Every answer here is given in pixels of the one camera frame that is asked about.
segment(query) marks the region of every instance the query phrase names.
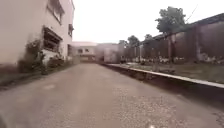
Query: shrub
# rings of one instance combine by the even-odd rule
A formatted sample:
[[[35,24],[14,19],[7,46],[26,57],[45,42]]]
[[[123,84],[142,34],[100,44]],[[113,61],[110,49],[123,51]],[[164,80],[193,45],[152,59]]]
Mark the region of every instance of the shrub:
[[[58,68],[63,66],[65,63],[65,60],[63,58],[63,56],[61,56],[60,54],[55,55],[54,57],[51,57],[48,62],[47,62],[47,67],[50,69],[53,68]]]
[[[35,40],[26,45],[25,54],[17,63],[20,72],[35,72],[45,69],[43,64],[45,55],[41,51],[40,45],[40,40]]]

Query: dark wall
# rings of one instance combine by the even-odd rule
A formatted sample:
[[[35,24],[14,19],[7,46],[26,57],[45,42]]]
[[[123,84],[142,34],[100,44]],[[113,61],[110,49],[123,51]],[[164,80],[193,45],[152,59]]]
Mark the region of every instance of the dark wall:
[[[209,57],[224,56],[224,22],[218,22],[200,28],[201,52]]]
[[[224,59],[224,22],[198,25],[166,38],[148,41],[144,46],[144,58],[169,58],[169,47],[174,50],[175,57],[186,61],[198,60],[201,54],[207,58]]]

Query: roof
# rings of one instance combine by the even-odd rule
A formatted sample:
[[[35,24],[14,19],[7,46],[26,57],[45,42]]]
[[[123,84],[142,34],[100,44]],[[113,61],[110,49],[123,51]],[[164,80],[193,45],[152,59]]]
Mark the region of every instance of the roof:
[[[74,46],[96,46],[97,43],[94,42],[88,42],[88,41],[74,41]]]
[[[186,25],[184,25],[184,26],[182,26],[178,29],[175,29],[174,31],[172,31],[170,33],[160,34],[160,35],[154,36],[152,38],[152,40],[160,40],[160,39],[165,38],[167,36],[170,36],[172,34],[185,32],[188,29],[192,29],[192,28],[197,27],[197,26],[204,26],[204,25],[208,25],[208,24],[217,23],[217,22],[220,22],[220,21],[224,21],[224,13],[199,20],[199,21],[196,21],[196,22],[191,23],[191,24],[186,24]]]

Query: grass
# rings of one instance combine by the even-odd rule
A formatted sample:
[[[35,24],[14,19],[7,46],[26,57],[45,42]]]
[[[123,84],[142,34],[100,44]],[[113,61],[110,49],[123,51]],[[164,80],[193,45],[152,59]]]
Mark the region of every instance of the grass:
[[[188,78],[194,78],[224,84],[223,65],[186,63],[186,64],[152,64],[149,66],[123,64],[122,66],[147,71],[168,73]]]

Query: paved street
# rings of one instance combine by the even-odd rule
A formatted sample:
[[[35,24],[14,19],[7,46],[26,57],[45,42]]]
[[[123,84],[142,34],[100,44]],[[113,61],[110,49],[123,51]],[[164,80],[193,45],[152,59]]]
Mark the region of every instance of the paved street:
[[[222,128],[214,112],[96,64],[0,92],[7,128]]]

